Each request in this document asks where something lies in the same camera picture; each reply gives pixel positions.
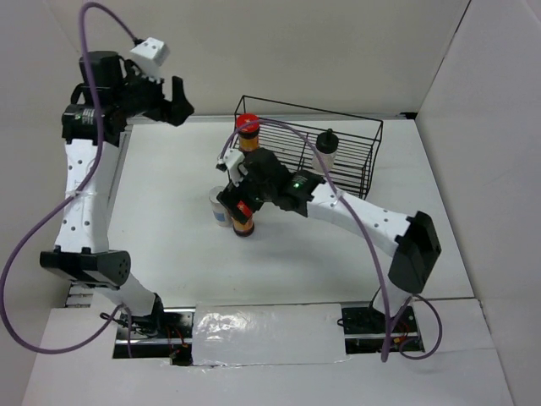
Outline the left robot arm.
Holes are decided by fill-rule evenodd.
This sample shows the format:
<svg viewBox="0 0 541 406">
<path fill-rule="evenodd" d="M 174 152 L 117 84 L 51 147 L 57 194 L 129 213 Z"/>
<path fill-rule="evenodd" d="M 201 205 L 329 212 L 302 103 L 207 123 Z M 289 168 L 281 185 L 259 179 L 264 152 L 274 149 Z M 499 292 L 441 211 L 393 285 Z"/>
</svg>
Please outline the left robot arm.
<svg viewBox="0 0 541 406">
<path fill-rule="evenodd" d="M 142 115 L 175 127 L 194 113 L 181 78 L 172 77 L 172 99 L 163 94 L 160 68 L 167 50 L 137 46 L 125 59 L 117 52 L 90 52 L 100 106 L 84 78 L 62 115 L 68 164 L 63 221 L 52 250 L 40 254 L 40 265 L 113 303 L 127 305 L 132 321 L 147 337 L 165 332 L 167 317 L 161 298 L 130 272 L 125 250 L 109 247 L 108 229 L 127 143 L 128 120 Z"/>
</svg>

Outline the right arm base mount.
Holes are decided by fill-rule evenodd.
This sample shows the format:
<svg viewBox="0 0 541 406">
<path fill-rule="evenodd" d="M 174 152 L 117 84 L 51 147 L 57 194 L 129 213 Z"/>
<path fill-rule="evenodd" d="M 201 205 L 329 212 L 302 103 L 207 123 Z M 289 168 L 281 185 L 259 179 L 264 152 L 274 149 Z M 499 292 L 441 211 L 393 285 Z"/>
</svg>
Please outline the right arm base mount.
<svg viewBox="0 0 541 406">
<path fill-rule="evenodd" d="M 346 354 L 380 353 L 385 338 L 385 316 L 371 310 L 368 304 L 343 304 L 342 316 L 336 324 L 344 333 Z M 390 352 L 403 349 L 408 352 L 424 353 L 418 323 L 411 305 L 403 312 L 401 319 L 393 327 Z"/>
</svg>

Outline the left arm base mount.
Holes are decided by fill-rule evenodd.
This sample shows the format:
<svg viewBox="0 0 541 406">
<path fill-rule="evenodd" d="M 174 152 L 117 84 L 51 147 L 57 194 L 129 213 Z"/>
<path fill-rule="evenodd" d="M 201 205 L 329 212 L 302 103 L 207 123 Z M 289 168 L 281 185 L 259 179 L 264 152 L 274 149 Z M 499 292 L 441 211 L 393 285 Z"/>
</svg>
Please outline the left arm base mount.
<svg viewBox="0 0 541 406">
<path fill-rule="evenodd" d="M 195 308 L 165 309 L 166 325 L 159 332 L 145 332 L 132 325 L 128 332 L 128 317 L 120 316 L 114 342 L 114 359 L 162 359 L 170 365 L 191 366 Z"/>
</svg>

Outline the red-lid sauce jar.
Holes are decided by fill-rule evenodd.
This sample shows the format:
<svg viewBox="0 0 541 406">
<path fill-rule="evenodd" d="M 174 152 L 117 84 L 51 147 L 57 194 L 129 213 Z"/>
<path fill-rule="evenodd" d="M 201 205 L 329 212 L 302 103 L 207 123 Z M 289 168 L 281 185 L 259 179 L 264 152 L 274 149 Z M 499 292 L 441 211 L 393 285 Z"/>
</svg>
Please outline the red-lid sauce jar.
<svg viewBox="0 0 541 406">
<path fill-rule="evenodd" d="M 260 118 L 252 113 L 244 113 L 236 118 L 238 132 L 239 150 L 248 153 L 260 147 Z"/>
<path fill-rule="evenodd" d="M 243 214 L 244 222 L 232 217 L 233 231 L 238 237 L 248 237 L 254 231 L 253 212 L 242 200 L 237 203 L 237 209 Z"/>
</svg>

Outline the red-lid sauce jar front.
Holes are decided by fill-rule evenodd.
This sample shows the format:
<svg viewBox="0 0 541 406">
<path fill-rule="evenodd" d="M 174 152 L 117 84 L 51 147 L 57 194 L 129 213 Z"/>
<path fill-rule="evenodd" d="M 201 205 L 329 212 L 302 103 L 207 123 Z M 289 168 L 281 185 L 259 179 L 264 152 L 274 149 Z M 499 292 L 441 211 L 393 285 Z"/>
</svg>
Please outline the red-lid sauce jar front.
<svg viewBox="0 0 541 406">
<path fill-rule="evenodd" d="M 248 153 L 260 147 L 260 118 L 252 113 L 244 113 L 236 118 L 238 132 L 239 150 Z"/>
</svg>

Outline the black-lid white spice jar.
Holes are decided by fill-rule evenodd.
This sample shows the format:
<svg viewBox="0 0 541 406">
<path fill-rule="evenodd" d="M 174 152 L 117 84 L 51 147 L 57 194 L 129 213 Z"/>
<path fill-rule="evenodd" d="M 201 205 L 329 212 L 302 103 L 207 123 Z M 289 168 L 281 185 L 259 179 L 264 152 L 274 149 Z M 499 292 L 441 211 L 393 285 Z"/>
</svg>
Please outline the black-lid white spice jar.
<svg viewBox="0 0 541 406">
<path fill-rule="evenodd" d="M 328 172 L 333 167 L 338 146 L 339 138 L 333 129 L 327 129 L 317 136 L 315 148 Z"/>
</svg>

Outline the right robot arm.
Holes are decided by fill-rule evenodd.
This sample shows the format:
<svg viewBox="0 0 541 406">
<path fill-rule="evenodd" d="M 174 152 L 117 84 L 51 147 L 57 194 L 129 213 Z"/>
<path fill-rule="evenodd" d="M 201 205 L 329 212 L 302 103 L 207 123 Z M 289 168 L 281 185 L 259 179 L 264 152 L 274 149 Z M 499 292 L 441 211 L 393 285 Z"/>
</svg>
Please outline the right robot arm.
<svg viewBox="0 0 541 406">
<path fill-rule="evenodd" d="M 229 149 L 217 159 L 229 182 L 217 199 L 235 221 L 245 224 L 265 203 L 302 217 L 328 222 L 365 239 L 391 258 L 388 272 L 377 270 L 380 291 L 369 311 L 370 325 L 389 331 L 404 304 L 423 292 L 441 254 L 428 214 L 389 211 L 338 189 L 307 170 L 290 171 L 265 148 L 248 153 Z"/>
</svg>

